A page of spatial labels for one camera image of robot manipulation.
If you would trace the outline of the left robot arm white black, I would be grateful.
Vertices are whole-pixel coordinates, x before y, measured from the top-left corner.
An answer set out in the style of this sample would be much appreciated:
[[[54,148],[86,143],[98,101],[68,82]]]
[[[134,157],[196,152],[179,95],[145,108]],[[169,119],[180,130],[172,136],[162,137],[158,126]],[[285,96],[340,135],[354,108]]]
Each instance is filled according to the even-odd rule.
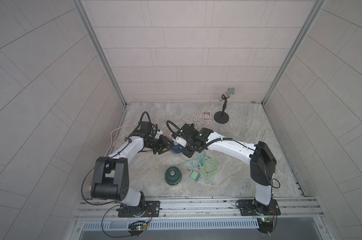
[[[145,196],[130,187],[129,162],[147,148],[153,154],[170,151],[174,144],[152,123],[148,112],[143,112],[138,125],[125,143],[107,157],[99,157],[93,168],[91,197],[121,203],[127,207],[145,208]]]

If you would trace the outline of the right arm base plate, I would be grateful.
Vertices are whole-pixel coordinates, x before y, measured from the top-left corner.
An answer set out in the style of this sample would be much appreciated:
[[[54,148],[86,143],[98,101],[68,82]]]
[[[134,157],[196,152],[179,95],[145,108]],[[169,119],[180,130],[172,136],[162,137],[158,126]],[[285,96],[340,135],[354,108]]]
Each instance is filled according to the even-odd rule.
[[[272,198],[269,205],[264,205],[253,200],[238,200],[235,203],[242,216],[279,216],[281,211],[277,201]]]

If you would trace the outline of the green USB charger adapter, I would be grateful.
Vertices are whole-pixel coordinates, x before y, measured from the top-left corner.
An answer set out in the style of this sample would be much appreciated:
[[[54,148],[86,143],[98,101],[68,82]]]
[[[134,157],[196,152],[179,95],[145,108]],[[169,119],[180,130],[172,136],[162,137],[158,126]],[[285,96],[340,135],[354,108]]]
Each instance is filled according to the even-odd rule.
[[[190,178],[193,179],[194,181],[198,182],[200,177],[201,175],[197,171],[190,171]]]

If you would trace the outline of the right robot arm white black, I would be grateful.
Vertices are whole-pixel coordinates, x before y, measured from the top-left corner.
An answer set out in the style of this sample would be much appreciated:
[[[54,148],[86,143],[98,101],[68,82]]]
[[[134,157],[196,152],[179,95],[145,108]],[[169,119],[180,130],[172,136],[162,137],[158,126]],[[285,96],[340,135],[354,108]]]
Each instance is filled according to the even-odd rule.
[[[166,125],[174,140],[183,147],[183,154],[189,158],[195,152],[212,150],[237,158],[249,165],[250,176],[256,186],[252,210],[258,215],[270,213],[272,183],[277,160],[266,143],[259,141],[257,144],[247,144],[227,138],[207,128],[197,131],[194,124],[184,124],[182,128],[179,128],[168,120]]]

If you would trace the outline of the blue cordless meat grinder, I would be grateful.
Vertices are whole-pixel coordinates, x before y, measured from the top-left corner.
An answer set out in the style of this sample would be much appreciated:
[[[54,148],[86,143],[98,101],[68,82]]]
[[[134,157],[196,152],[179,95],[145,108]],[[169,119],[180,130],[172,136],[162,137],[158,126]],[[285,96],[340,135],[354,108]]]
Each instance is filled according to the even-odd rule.
[[[183,146],[180,145],[180,144],[175,144],[173,146],[170,147],[170,151],[175,154],[175,155],[179,155],[182,153],[182,149],[183,149]]]

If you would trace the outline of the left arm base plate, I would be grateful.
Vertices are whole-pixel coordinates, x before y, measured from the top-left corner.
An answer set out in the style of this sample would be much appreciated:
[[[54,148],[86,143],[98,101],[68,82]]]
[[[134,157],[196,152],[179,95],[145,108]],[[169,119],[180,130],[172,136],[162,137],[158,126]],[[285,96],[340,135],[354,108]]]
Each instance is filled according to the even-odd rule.
[[[160,211],[160,201],[145,201],[144,205],[131,207],[122,204],[118,210],[119,218],[149,218],[158,217]]]

